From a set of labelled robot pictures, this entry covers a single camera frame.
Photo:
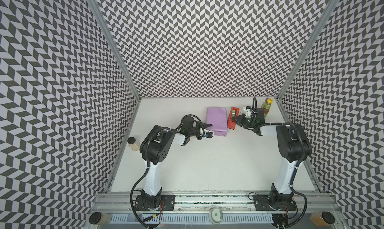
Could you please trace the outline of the pink wrapping paper sheet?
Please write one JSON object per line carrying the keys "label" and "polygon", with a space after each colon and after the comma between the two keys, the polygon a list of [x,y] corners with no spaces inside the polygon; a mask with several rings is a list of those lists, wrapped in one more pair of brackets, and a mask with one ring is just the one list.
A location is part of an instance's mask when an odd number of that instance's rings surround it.
{"label": "pink wrapping paper sheet", "polygon": [[209,107],[207,109],[206,123],[211,124],[208,129],[214,131],[216,136],[226,137],[228,133],[226,108]]}

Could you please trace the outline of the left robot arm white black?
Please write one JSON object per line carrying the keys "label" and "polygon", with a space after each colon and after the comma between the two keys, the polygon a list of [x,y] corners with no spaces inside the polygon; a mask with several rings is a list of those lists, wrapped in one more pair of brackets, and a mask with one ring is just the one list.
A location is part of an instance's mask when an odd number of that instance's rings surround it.
{"label": "left robot arm white black", "polygon": [[161,163],[170,148],[173,145],[186,146],[193,136],[198,140],[213,138],[214,131],[208,129],[211,126],[212,124],[202,122],[196,115],[188,114],[175,129],[159,125],[153,127],[140,147],[147,165],[146,172],[141,177],[141,180],[145,180],[145,186],[140,197],[146,207],[154,209],[161,205]]}

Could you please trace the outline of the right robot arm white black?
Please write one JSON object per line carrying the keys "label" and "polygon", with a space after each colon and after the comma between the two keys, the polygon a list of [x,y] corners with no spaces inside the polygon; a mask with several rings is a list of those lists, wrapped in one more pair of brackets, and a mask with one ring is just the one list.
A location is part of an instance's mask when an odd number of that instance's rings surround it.
{"label": "right robot arm white black", "polygon": [[272,184],[268,196],[258,196],[255,200],[260,204],[261,199],[268,202],[272,210],[278,211],[293,201],[293,184],[300,165],[312,153],[310,141],[303,127],[294,123],[266,123],[264,111],[261,108],[246,107],[246,112],[239,114],[231,110],[229,123],[251,130],[258,136],[273,136],[277,138],[279,153],[282,157],[278,177]]}

